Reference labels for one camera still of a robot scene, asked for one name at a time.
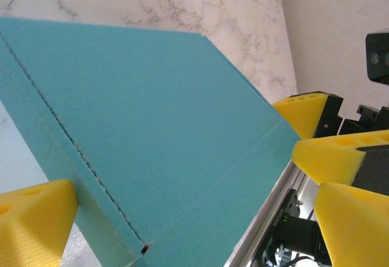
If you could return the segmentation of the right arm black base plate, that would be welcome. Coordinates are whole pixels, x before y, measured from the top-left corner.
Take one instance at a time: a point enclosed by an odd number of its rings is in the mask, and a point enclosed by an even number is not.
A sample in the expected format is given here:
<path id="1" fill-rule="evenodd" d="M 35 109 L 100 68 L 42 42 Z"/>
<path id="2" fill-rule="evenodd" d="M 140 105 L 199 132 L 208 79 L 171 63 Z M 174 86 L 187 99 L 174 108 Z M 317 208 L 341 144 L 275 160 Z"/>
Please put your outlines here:
<path id="1" fill-rule="evenodd" d="M 283 248 L 292 246 L 292 228 L 297 224 L 299 215 L 297 191 L 290 189 L 271 219 L 258 249 L 256 259 L 259 267 L 278 267 L 276 251 L 281 246 Z"/>

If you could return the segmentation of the aluminium rail beam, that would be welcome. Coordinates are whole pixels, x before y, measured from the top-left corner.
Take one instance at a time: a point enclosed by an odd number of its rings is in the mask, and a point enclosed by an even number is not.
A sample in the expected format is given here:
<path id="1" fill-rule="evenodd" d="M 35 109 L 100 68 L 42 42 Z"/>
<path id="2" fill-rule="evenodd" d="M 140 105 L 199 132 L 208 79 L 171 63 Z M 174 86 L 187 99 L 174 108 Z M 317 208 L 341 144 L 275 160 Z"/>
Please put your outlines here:
<path id="1" fill-rule="evenodd" d="M 302 217 L 309 215 L 313 209 L 313 198 L 317 187 L 300 168 L 290 161 L 223 267 L 250 267 L 252 265 L 254 255 L 291 189 L 297 191 L 297 203 L 300 205 Z"/>

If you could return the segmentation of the teal and white paper box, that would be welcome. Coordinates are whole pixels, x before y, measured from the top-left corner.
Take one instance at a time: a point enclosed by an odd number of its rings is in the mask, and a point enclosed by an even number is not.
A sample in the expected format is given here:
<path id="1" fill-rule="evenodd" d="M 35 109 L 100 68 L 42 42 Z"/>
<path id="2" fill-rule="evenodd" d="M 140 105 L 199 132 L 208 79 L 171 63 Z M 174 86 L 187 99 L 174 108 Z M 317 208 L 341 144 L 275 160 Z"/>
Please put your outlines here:
<path id="1" fill-rule="evenodd" d="M 298 141 L 195 33 L 0 18 L 0 102 L 103 267 L 224 267 Z"/>

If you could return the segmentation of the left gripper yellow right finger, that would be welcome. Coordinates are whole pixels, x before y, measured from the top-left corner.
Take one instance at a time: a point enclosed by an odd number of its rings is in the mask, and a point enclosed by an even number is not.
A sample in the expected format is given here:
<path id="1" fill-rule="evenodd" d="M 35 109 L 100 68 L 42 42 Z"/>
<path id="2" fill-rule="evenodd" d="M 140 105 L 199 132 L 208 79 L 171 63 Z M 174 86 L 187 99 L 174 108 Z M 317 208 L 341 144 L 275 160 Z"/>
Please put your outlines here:
<path id="1" fill-rule="evenodd" d="M 389 267 L 389 196 L 324 183 L 314 211 L 332 267 Z"/>

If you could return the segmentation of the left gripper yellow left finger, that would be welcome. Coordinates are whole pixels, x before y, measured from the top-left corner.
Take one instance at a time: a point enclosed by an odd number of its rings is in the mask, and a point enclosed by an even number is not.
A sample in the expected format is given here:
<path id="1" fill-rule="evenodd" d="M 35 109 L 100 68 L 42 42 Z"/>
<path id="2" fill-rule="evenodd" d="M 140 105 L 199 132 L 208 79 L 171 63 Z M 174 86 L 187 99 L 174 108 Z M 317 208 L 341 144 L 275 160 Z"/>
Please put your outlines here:
<path id="1" fill-rule="evenodd" d="M 0 194 L 0 267 L 60 267 L 77 208 L 67 179 Z"/>

